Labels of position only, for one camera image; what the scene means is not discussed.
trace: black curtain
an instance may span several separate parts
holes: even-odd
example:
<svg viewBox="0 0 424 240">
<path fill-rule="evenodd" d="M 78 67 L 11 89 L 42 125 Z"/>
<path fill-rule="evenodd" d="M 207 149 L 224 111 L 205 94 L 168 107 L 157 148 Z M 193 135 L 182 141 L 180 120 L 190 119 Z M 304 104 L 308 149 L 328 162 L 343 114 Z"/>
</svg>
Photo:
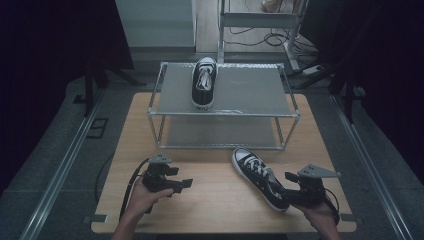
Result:
<svg viewBox="0 0 424 240">
<path fill-rule="evenodd" d="M 3 192 L 90 59 L 115 69 L 133 63 L 112 0 L 2 1 L 0 35 Z"/>
<path fill-rule="evenodd" d="M 385 1 L 354 63 L 357 84 L 366 92 L 363 107 L 421 182 L 424 182 L 423 13 L 422 1 Z"/>
</svg>

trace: black sneaker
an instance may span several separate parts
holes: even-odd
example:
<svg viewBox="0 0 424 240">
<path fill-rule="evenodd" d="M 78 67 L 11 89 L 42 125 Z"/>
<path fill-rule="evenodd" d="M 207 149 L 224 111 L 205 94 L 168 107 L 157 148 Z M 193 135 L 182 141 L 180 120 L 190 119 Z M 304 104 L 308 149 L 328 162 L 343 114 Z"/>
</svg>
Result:
<svg viewBox="0 0 424 240">
<path fill-rule="evenodd" d="M 282 199 L 281 195 L 276 192 L 276 186 L 273 186 L 282 187 L 281 183 L 275 178 L 274 172 L 258 156 L 245 148 L 237 148 L 233 152 L 232 159 L 237 172 L 261 191 L 275 211 L 287 210 L 289 203 Z"/>
<path fill-rule="evenodd" d="M 191 99 L 197 110 L 207 111 L 213 105 L 213 88 L 218 68 L 210 57 L 200 59 L 193 69 Z"/>
</svg>

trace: wall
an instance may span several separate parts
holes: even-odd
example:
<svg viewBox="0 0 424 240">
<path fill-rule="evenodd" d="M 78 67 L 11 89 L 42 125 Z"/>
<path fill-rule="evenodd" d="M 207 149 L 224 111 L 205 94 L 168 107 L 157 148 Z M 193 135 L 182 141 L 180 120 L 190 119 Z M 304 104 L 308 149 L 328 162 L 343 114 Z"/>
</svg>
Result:
<svg viewBox="0 0 424 240">
<path fill-rule="evenodd" d="M 116 0 L 128 45 L 194 47 L 194 1 Z"/>
</svg>

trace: wooden table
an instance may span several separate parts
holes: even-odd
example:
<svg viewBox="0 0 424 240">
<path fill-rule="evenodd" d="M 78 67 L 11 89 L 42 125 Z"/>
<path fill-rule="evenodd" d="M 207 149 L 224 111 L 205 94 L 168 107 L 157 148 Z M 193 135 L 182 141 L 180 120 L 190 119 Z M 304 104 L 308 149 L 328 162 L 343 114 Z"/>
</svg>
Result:
<svg viewBox="0 0 424 240">
<path fill-rule="evenodd" d="M 147 118 L 151 93 L 137 93 L 131 104 L 115 157 L 97 206 L 96 215 L 107 215 L 105 222 L 93 222 L 96 233 L 114 232 L 128 181 L 146 158 L 164 153 L 171 167 L 180 168 L 170 180 L 193 178 L 191 188 L 172 198 L 161 199 L 151 214 L 145 214 L 136 232 L 148 233 L 289 233 L 314 232 L 303 213 L 290 207 L 284 213 L 274 211 L 260 192 L 241 177 L 231 163 L 233 149 L 187 150 L 161 149 Z M 295 95 L 301 119 L 285 151 L 253 150 L 286 188 L 298 184 L 284 178 L 284 172 L 297 173 L 308 164 L 334 170 L 309 104 L 303 95 Z M 323 179 L 324 186 L 338 198 L 341 214 L 352 214 L 340 182 Z M 355 222 L 340 221 L 341 232 L 353 232 Z"/>
</svg>

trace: human hand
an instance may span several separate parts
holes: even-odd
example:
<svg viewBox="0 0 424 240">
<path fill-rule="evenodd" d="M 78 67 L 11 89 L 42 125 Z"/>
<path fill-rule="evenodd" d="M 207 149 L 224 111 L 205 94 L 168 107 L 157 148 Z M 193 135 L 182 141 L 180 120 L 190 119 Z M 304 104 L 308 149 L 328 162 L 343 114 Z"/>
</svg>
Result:
<svg viewBox="0 0 424 240">
<path fill-rule="evenodd" d="M 124 213 L 125 217 L 140 220 L 144 213 L 157 203 L 159 199 L 169 197 L 174 193 L 173 189 L 165 189 L 159 192 L 150 192 L 142 183 L 143 178 L 138 178 L 133 185 L 130 201 Z"/>
<path fill-rule="evenodd" d="M 318 231 L 323 239 L 342 239 L 340 233 L 337 230 L 333 213 L 327 204 L 321 203 L 320 205 L 313 208 L 295 205 L 293 205 L 293 207 L 303 212 L 306 219 L 308 219 L 308 221 L 311 223 L 311 226 Z"/>
<path fill-rule="evenodd" d="M 154 193 L 150 192 L 142 181 L 143 178 L 140 177 L 134 182 L 127 209 L 115 229 L 112 240 L 133 239 L 138 221 L 140 221 L 150 206 L 157 203 L 159 199 L 168 197 L 174 193 L 174 189 L 165 189 Z"/>
</svg>

